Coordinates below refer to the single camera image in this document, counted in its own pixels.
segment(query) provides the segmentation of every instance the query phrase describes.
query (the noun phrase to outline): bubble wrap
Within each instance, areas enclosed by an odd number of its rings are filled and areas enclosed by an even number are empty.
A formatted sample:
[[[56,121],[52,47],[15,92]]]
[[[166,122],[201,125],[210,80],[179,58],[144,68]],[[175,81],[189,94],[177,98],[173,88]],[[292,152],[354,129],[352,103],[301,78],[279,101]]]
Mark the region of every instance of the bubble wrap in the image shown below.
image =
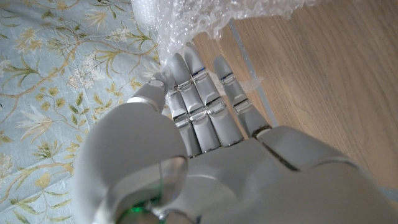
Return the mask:
[[[217,39],[230,19],[290,16],[319,0],[132,0],[138,22],[157,31],[162,65],[200,32]]]

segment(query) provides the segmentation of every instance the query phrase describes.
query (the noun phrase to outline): white robotic hand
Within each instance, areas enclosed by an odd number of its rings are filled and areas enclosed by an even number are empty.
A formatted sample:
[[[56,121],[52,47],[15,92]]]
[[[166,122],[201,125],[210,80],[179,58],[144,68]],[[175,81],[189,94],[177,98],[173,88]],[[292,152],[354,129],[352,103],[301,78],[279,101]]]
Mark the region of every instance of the white robotic hand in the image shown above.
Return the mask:
[[[336,149],[271,128],[223,57],[214,68],[243,135],[198,53],[161,74],[89,133],[72,197],[78,223],[398,223],[374,183]]]

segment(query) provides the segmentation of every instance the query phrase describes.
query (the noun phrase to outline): light blue fabric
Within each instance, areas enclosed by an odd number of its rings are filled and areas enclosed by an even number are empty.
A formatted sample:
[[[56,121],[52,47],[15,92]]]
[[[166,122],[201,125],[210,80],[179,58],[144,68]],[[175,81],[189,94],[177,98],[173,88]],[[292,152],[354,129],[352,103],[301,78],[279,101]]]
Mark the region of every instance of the light blue fabric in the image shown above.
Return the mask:
[[[159,70],[129,0],[0,0],[0,223],[73,223],[88,131]]]

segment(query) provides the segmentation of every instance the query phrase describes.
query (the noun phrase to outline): flower pattern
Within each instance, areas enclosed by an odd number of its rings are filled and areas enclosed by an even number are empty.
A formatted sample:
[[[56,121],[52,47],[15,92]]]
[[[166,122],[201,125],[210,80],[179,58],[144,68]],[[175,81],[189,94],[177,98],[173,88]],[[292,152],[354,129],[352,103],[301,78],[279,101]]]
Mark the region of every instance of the flower pattern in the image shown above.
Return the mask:
[[[154,36],[128,0],[0,0],[0,223],[75,222],[80,146],[160,70]]]

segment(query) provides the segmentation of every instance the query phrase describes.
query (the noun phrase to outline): wooden surface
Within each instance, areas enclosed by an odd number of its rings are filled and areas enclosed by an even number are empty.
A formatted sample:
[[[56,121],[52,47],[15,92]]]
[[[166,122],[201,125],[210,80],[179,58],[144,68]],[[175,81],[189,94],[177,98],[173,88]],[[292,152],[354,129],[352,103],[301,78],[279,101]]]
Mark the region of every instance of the wooden surface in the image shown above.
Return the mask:
[[[279,125],[350,156],[377,184],[398,189],[398,1],[323,2],[280,17],[235,21]],[[223,55],[250,74],[234,37],[195,44],[208,68]],[[256,92],[251,100],[262,114]]]

